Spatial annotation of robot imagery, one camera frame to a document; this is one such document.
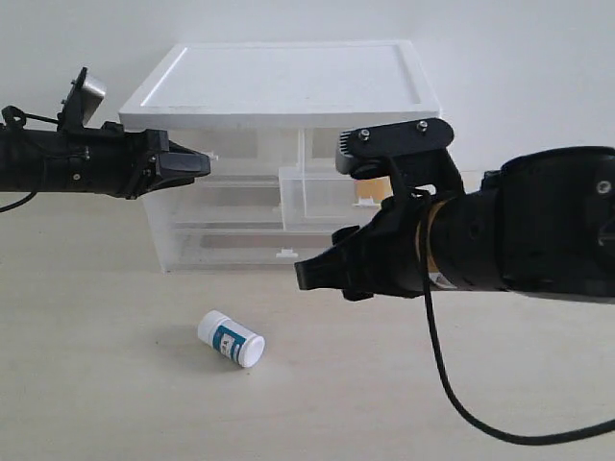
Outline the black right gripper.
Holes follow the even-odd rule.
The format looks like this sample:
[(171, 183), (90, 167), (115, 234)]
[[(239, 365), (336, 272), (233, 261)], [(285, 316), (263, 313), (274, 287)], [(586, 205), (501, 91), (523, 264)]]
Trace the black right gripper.
[(493, 193), (472, 193), (423, 204), (409, 201), (398, 219), (385, 209), (366, 226), (332, 236), (333, 246), (297, 262), (300, 290), (338, 289), (348, 301), (376, 295), (416, 298), (434, 290), (496, 291)]

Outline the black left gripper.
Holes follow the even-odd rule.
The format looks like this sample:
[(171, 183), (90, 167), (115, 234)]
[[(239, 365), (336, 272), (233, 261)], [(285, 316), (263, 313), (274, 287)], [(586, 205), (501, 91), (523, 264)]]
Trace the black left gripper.
[(114, 123), (101, 129), (61, 132), (47, 156), (47, 190), (135, 199), (193, 184), (210, 174), (209, 156), (171, 142), (166, 131), (126, 132)]

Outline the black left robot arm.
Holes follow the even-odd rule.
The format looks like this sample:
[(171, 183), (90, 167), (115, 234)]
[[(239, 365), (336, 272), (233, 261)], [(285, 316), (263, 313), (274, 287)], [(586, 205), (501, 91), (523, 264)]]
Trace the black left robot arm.
[(190, 185), (210, 174), (210, 159), (169, 139), (168, 132), (100, 129), (1, 129), (3, 192), (92, 193), (133, 200)]

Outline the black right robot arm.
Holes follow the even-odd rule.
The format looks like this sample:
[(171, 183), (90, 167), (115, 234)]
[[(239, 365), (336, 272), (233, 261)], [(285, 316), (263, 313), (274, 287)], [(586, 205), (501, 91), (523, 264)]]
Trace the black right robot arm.
[(301, 289), (337, 289), (350, 301), (432, 289), (612, 303), (614, 152), (515, 158), (472, 193), (408, 190), (295, 271)]

